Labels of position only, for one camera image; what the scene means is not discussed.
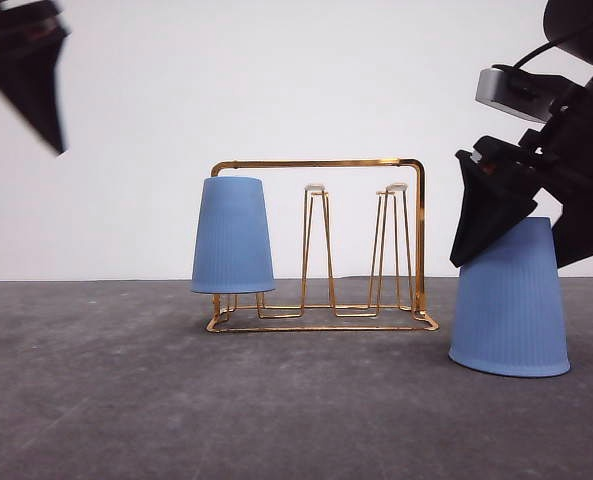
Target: white wall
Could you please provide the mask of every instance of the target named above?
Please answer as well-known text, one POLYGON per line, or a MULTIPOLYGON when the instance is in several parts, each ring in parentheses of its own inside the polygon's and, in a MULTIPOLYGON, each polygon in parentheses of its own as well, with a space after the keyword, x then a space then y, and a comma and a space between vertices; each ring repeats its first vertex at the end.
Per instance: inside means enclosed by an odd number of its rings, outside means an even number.
MULTIPOLYGON (((456 274, 454 152, 533 127, 475 103, 478 72, 545 40, 545 3, 61 0, 70 149, 53 157, 0 98, 0 280, 189 278, 216 162, 394 156, 427 169, 427 274, 456 274)), ((592 73, 557 51, 529 69, 592 73)), ((328 183, 337 273, 349 275, 367 268, 373 192, 411 180, 400 169, 259 176, 283 277, 299 273, 303 184, 328 183)), ((557 216, 543 198, 537 213, 557 216)), ((593 259, 561 273, 593 275, 593 259)))

